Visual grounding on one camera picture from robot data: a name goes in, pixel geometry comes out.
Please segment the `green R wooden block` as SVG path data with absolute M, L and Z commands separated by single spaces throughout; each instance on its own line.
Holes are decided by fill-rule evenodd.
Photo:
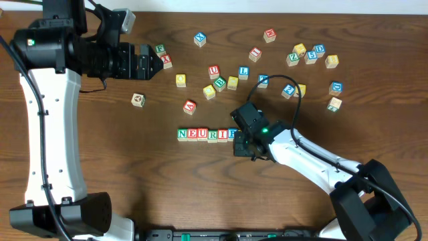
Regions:
M 208 143 L 217 143 L 218 142 L 218 131 L 217 130 L 209 130 L 207 136 Z

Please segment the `green N wooden block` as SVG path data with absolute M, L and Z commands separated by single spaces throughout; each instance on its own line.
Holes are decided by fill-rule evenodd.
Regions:
M 178 129 L 177 130 L 177 140 L 178 141 L 187 141 L 187 131 L 188 131 L 188 129 Z

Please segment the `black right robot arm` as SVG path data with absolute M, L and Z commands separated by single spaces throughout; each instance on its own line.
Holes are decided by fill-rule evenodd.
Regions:
M 329 195 L 336 216 L 312 238 L 395 240 L 413 223 L 411 208 L 382 163 L 339 157 L 290 125 L 271 125 L 251 102 L 231 112 L 231 118 L 239 127 L 233 141 L 236 157 L 290 167 Z

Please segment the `red E wooden block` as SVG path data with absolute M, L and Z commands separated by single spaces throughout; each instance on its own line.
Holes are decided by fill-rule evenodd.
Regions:
M 188 141 L 198 141 L 198 131 L 197 129 L 187 129 L 187 140 Z

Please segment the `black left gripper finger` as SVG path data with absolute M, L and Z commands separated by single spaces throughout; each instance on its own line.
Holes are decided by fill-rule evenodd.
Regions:
M 160 72 L 163 69 L 163 61 L 157 56 L 153 55 L 147 59 L 147 79 L 150 80 L 153 78 L 156 73 Z
M 147 45 L 147 56 L 150 62 L 159 62 L 160 58 L 157 56 L 155 50 L 151 45 Z

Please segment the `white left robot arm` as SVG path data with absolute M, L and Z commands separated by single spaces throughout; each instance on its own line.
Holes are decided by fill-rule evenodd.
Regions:
M 163 68 L 152 47 L 120 41 L 135 21 L 129 9 L 94 4 L 100 20 L 87 36 L 83 1 L 43 1 L 43 16 L 3 44 L 20 73 L 27 105 L 29 179 L 25 202 L 9 212 L 16 230 L 60 240 L 141 240 L 136 224 L 112 211 L 106 192 L 88 193 L 78 146 L 82 76 L 105 82 L 150 80 Z

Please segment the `blue P wooden block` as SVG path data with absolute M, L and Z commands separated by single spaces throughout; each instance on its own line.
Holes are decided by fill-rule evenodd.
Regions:
M 238 129 L 230 128 L 227 130 L 227 140 L 233 141 L 235 137 L 235 133 L 238 131 Z

